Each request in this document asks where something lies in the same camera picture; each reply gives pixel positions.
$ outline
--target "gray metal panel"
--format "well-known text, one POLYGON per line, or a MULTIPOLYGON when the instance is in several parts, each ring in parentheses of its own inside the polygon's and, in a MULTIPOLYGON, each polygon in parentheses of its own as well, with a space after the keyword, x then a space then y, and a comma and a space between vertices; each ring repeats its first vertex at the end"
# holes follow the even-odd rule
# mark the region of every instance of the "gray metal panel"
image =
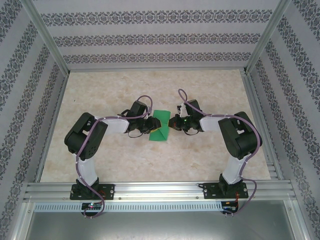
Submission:
POLYGON ((238 216, 220 212, 109 212, 33 214, 28 240, 290 240, 295 239, 283 201, 255 201, 238 216))

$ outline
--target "floral pattern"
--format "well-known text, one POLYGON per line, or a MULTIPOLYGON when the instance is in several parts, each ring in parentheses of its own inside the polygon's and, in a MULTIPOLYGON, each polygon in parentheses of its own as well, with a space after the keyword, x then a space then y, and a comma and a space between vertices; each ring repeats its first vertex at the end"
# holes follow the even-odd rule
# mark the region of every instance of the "floral pattern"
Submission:
POLYGON ((36 27, 30 21, 0 78, 0 114, 37 35, 36 27))
POLYGON ((293 0, 305 22, 313 31, 317 41, 320 41, 320 7, 315 0, 293 0))
MULTIPOLYGON (((260 58, 257 61, 255 68, 259 75, 259 78, 260 78, 259 81, 261 81, 271 112, 273 114, 273 120, 277 125, 277 130, 278 130, 280 139, 282 141, 284 150, 286 152, 286 155, 288 157, 288 161, 291 165, 292 172, 295 177, 295 181, 297 182, 297 187, 301 192, 301 196, 303 197, 303 203, 304 203, 305 209, 308 212, 308 216, 310 221, 312 222, 312 226, 315 228, 315 234, 317 238, 320 238, 319 208, 316 206, 316 203, 317 203, 316 199, 312 196, 313 192, 310 190, 310 184, 307 181, 305 170, 303 169, 301 161, 296 153, 297 152, 296 148, 294 146, 294 143, 292 142, 292 138, 289 133, 287 124, 284 120, 283 113, 280 110, 279 103, 276 98, 276 94, 271 86, 269 77, 266 73, 265 67, 260 58)), ((255 81, 258 81, 258 80, 257 79, 253 80, 253 85, 255 87, 255 90, 257 91, 255 86, 255 81)))
POLYGON ((41 75, 46 66, 47 60, 49 58, 50 52, 46 45, 41 49, 41 52, 36 60, 35 67, 31 72, 29 80, 26 84, 26 88, 23 91, 17 110, 14 113, 14 118, 10 123, 10 129, 7 131, 7 135, 4 137, 4 143, 0 149, 0 180, 3 179, 3 175, 6 172, 6 166, 8 165, 12 151, 17 143, 21 128, 26 119, 30 104, 35 95, 38 83, 40 81, 41 75))
POLYGON ((0 44, 3 42, 21 9, 22 4, 19 0, 7 0, 4 2, 0 10, 0 44))
POLYGON ((272 10, 163 10, 43 13, 48 26, 111 24, 266 23, 272 10))
POLYGON ((178 52, 64 55, 67 64, 247 61, 250 52, 178 52))
POLYGON ((296 67, 298 68, 305 85, 311 93, 314 103, 317 105, 317 109, 320 112, 320 82, 319 74, 313 67, 312 62, 309 60, 306 51, 299 42, 297 35, 294 33, 292 27, 290 26, 287 18, 282 17, 277 29, 284 40, 287 49, 289 50, 291 57, 294 60, 296 67))
POLYGON ((166 45, 166 44, 256 44, 259 33, 187 33, 187 34, 133 34, 97 36, 58 36, 58 47, 166 45))
POLYGON ((315 133, 308 124, 308 118, 305 116, 303 107, 298 100, 298 96, 295 93, 294 86, 292 85, 285 67, 277 53, 277 50, 270 40, 265 46, 266 53, 272 63, 272 67, 279 83, 282 87, 283 93, 286 97, 288 105, 292 111, 292 115, 296 122, 296 126, 299 128, 302 140, 305 142, 307 152, 310 155, 310 159, 313 161, 313 166, 316 169, 316 174, 320 174, 320 145, 317 142, 315 133))

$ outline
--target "wire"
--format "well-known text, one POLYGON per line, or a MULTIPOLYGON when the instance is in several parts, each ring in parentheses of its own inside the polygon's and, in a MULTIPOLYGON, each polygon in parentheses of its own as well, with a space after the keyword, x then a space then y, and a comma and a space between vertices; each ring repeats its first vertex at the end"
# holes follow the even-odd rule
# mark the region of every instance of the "wire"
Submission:
POLYGON ((139 119, 139 118, 144 118, 146 115, 148 114, 151 114, 152 112, 152 107, 153 107, 153 101, 152 101, 152 98, 148 95, 142 95, 140 97, 138 97, 137 101, 139 101, 141 98, 148 98, 150 100, 150 107, 149 109, 147 109, 147 111, 140 115, 140 116, 105 116, 105 117, 100 117, 98 118, 94 124, 92 125, 90 131, 88 132, 88 135, 86 136, 82 146, 80 147, 78 153, 76 154, 75 156, 75 170, 76 170, 76 173, 78 174, 79 178, 81 179, 81 182, 88 188, 90 189, 94 194, 96 194, 100 199, 101 199, 101 203, 102 203, 102 208, 101 210, 94 216, 87 216, 86 215, 86 211, 88 208, 86 208, 84 211, 83 211, 83 215, 84 215, 84 218, 89 218, 89 219, 94 219, 98 216, 100 216, 104 210, 105 210, 105 207, 106 207, 106 203, 105 203, 105 199, 101 196, 100 193, 98 193, 96 190, 94 190, 82 177, 81 173, 80 173, 80 170, 79 170, 79 158, 80 158, 80 155, 81 153, 83 152, 83 150, 85 149, 86 145, 87 145, 87 142, 93 132, 93 130, 95 129, 95 127, 97 126, 97 124, 102 121, 102 120, 106 120, 106 119, 125 119, 125 120, 129 120, 129 119, 139 119))
POLYGON ((131 139, 136 139, 136 138, 140 138, 144 133, 141 133, 139 136, 130 136, 129 135, 130 132, 128 132, 128 137, 131 139))
POLYGON ((239 116, 235 116, 235 115, 229 115, 229 114, 208 114, 208 113, 204 113, 203 111, 197 109, 196 107, 192 106, 189 102, 187 102, 187 99, 188 99, 188 95, 187 93, 179 88, 178 89, 178 94, 180 96, 180 98, 183 100, 184 104, 187 104, 189 107, 191 107, 192 109, 194 109, 195 111, 197 111, 198 113, 204 115, 204 116, 207 116, 207 117, 212 117, 212 118, 234 118, 234 119, 238 119, 242 122, 244 122, 245 124, 247 124, 251 129, 252 131, 254 132, 255 134, 255 137, 256 137, 256 141, 257 141, 257 145, 256 145, 256 148, 254 150, 254 152, 246 158, 246 160, 243 162, 241 168, 240 168, 240 172, 239 172, 239 176, 242 180, 244 181, 250 181, 250 182, 253 182, 254 183, 254 189, 253 189, 253 192, 251 194, 251 196, 249 197, 248 201, 246 201, 246 203, 243 205, 243 207, 241 207, 237 212, 233 213, 233 215, 237 215, 239 214, 244 208, 246 208, 248 206, 248 204, 250 203, 251 199, 254 197, 256 191, 257 191, 257 182, 253 179, 248 179, 248 178, 244 178, 242 177, 242 173, 245 169, 245 166, 247 165, 247 162, 258 152, 259 148, 260 148, 260 137, 259 137, 259 133, 257 131, 257 129, 255 128, 255 126, 253 126, 250 122, 248 122, 247 120, 245 120, 244 118, 242 117, 239 117, 239 116))
POLYGON ((186 130, 183 130, 184 131, 184 133, 186 134, 186 135, 188 135, 188 136, 193 136, 193 135, 196 135, 196 134, 198 134, 199 133, 199 131, 197 130, 197 132, 195 133, 195 134, 189 134, 189 133, 187 133, 187 131, 186 130))
POLYGON ((236 208, 237 208, 237 207, 239 207, 239 193, 238 193, 238 192, 235 193, 235 197, 236 197, 236 200, 235 200, 235 201, 236 201, 236 203, 237 203, 237 204, 236 204, 236 208))

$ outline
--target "aluminum rail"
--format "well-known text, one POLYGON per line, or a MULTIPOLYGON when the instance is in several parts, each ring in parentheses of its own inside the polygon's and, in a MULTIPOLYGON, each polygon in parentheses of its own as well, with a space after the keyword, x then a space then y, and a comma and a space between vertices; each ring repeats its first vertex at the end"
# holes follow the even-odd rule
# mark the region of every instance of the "aluminum rail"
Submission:
MULTIPOLYGON (((257 180, 257 191, 252 200, 296 200, 290 180, 257 180)), ((113 182, 114 200, 106 202, 183 202, 212 201, 204 199, 201 183, 218 183, 218 181, 188 182, 113 182)), ((23 198, 25 203, 75 202, 70 200, 71 186, 74 183, 40 182, 29 183, 23 198)), ((254 184, 246 182, 248 194, 252 194, 254 184)), ((233 199, 215 199, 216 201, 232 201, 233 199)))

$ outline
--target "aluminum frame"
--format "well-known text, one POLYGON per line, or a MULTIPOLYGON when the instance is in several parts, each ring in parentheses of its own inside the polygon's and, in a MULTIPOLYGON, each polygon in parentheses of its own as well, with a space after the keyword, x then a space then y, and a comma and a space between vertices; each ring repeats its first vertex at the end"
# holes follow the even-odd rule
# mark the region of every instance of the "aluminum frame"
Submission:
MULTIPOLYGON (((218 181, 186 182, 113 182, 115 184, 114 200, 106 203, 164 203, 164 202, 212 202, 204 199, 200 183, 217 183, 218 181)), ((296 240, 309 240, 310 236, 303 220, 301 210, 290 180, 257 180, 257 191, 253 201, 283 201, 296 240)), ((12 240, 24 240, 32 220, 33 210, 37 203, 86 203, 85 200, 70 200, 73 183, 29 183, 23 198, 21 211, 14 228, 12 240)), ((246 182, 249 195, 254 184, 246 182)), ((215 201, 232 201, 234 199, 215 199, 215 201)))
POLYGON ((267 124, 264 119, 264 115, 261 109, 261 106, 259 105, 258 96, 256 94, 256 91, 254 90, 252 79, 249 75, 247 75, 244 71, 241 71, 241 77, 244 85, 244 89, 246 92, 246 95, 248 97, 249 105, 252 111, 252 115, 254 118, 254 123, 256 125, 257 130, 259 131, 263 144, 262 149, 264 153, 266 154, 266 162, 273 163, 275 172, 277 174, 277 178, 279 180, 283 180, 283 174, 280 168, 280 164, 277 159, 276 152, 273 148, 271 137, 269 135, 269 131, 267 128, 267 124))
POLYGON ((205 70, 243 70, 237 66, 215 66, 215 67, 118 67, 118 68, 90 68, 72 69, 70 73, 96 73, 96 72, 142 72, 142 71, 205 71, 205 70))

